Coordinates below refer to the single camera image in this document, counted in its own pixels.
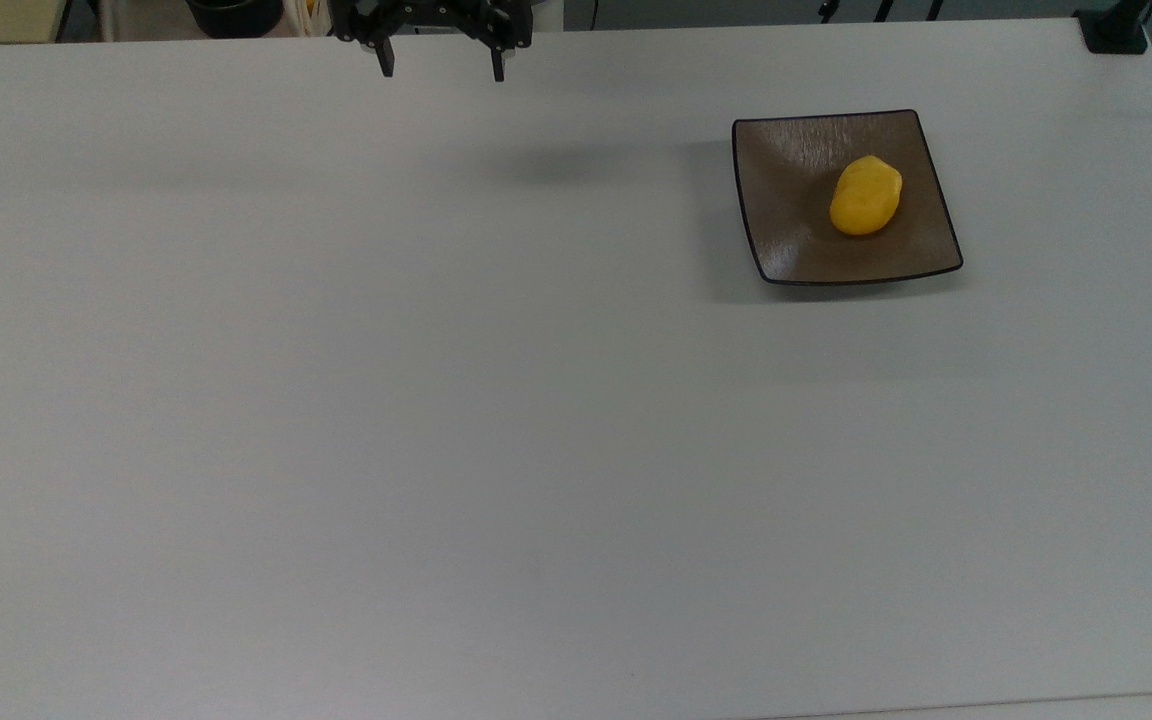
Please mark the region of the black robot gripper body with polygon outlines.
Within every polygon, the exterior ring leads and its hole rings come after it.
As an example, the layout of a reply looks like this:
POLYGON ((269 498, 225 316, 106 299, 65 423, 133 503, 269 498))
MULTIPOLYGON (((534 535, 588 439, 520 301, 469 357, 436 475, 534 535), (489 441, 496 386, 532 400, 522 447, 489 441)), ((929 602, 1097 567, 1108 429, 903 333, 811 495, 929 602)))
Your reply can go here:
POLYGON ((535 31, 529 1, 328 1, 333 33, 380 50, 408 26, 453 29, 490 50, 529 47, 535 31))

